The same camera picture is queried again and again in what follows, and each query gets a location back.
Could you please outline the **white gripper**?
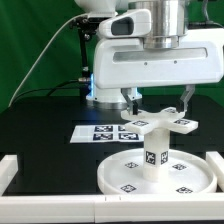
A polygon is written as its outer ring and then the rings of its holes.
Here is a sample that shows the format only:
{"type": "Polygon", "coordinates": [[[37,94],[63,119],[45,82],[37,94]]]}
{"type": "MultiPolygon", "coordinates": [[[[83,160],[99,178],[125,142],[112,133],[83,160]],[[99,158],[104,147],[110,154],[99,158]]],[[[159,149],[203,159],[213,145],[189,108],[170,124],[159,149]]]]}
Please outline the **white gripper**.
{"type": "Polygon", "coordinates": [[[224,76],[224,29],[194,29],[173,49],[146,49],[140,38],[103,39],[95,49],[94,82],[101,89],[122,88],[131,115],[138,114],[132,87],[186,85],[177,102],[186,112],[195,92],[189,84],[216,83],[224,76]]]}

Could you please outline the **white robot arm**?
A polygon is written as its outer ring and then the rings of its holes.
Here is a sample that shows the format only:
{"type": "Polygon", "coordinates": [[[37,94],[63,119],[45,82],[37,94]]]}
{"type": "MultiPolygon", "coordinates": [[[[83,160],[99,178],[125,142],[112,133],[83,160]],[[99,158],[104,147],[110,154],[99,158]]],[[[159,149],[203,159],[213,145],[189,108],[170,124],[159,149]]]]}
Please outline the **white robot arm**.
{"type": "Polygon", "coordinates": [[[224,76],[224,28],[187,28],[191,0],[74,0],[99,42],[87,100],[137,112],[139,87],[183,85],[187,109],[197,84],[224,76]]]}

